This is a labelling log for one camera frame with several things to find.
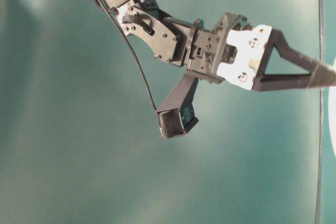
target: bolt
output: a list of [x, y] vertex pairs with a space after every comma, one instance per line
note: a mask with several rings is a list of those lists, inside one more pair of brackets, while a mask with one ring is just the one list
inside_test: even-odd
[[239, 76], [238, 76], [238, 80], [240, 82], [246, 82], [247, 81], [247, 73], [241, 73]]
[[257, 38], [254, 38], [254, 39], [251, 39], [249, 42], [250, 46], [252, 48], [257, 48], [259, 47], [259, 42], [258, 42], [258, 39]]

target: black cable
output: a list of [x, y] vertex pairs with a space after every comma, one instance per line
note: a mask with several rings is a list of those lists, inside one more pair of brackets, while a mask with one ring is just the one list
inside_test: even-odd
[[107, 6], [106, 2], [104, 0], [97, 0], [97, 2], [101, 6], [101, 8], [103, 9], [103, 11], [108, 15], [109, 19], [114, 23], [115, 27], [118, 29], [118, 31], [120, 32], [122, 38], [125, 40], [127, 46], [131, 50], [131, 52], [132, 52], [132, 54], [134, 56], [135, 62], [136, 62], [136, 66], [138, 67], [138, 70], [140, 72], [141, 78], [142, 78], [143, 82], [145, 83], [147, 94], [148, 94], [148, 96], [150, 98], [152, 107], [153, 107], [154, 111], [156, 111], [156, 106], [155, 106], [155, 103], [154, 103], [154, 100], [153, 100], [153, 97], [152, 97], [152, 93], [151, 93], [150, 87], [148, 85], [147, 79], [145, 77], [145, 74], [143, 73], [143, 70], [141, 68], [139, 59], [138, 59], [138, 57], [137, 57], [137, 55], [136, 55], [133, 47], [131, 46], [130, 42], [128, 41], [128, 39], [127, 39], [126, 35], [124, 34], [122, 28], [120, 27], [119, 23], [112, 17], [111, 12], [106, 7]]

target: robotic arm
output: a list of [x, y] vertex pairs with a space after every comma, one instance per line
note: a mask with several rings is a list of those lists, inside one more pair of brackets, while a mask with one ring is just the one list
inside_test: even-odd
[[[212, 30], [206, 30], [201, 19], [190, 24], [173, 18], [155, 0], [94, 1], [124, 38], [136, 35], [151, 47], [155, 59], [186, 67], [177, 86], [155, 108], [164, 138], [183, 136], [198, 122], [192, 104], [198, 80], [227, 80], [256, 91], [336, 86], [336, 72], [330, 66], [291, 49], [279, 30], [253, 28], [245, 16], [224, 13]], [[273, 48], [309, 74], [265, 74]]]

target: black plastic part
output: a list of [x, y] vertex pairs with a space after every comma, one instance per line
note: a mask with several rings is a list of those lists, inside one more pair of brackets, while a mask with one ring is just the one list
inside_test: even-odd
[[156, 110], [164, 138], [183, 136], [198, 122], [193, 107], [198, 79], [185, 74]]
[[[265, 74], [274, 47], [282, 58], [306, 69], [309, 74]], [[253, 90], [308, 89], [336, 85], [336, 72], [332, 68], [291, 49], [279, 30], [272, 30], [262, 58]]]

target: teal backdrop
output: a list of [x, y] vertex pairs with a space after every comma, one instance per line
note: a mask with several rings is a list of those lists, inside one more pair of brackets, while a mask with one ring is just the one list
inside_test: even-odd
[[[207, 29], [244, 14], [319, 57], [318, 0], [157, 1]], [[314, 223], [319, 90], [202, 81], [199, 124], [162, 140], [131, 54], [92, 0], [0, 5], [0, 223]], [[130, 41], [159, 104], [184, 69]], [[274, 54], [269, 72], [297, 71]]]
[[[324, 60], [332, 65], [336, 57], [336, 0], [323, 1], [324, 21]], [[331, 144], [329, 112], [329, 91], [324, 92], [324, 130], [323, 130], [323, 161], [322, 161], [322, 191], [321, 220], [322, 223], [336, 223], [336, 157]]]

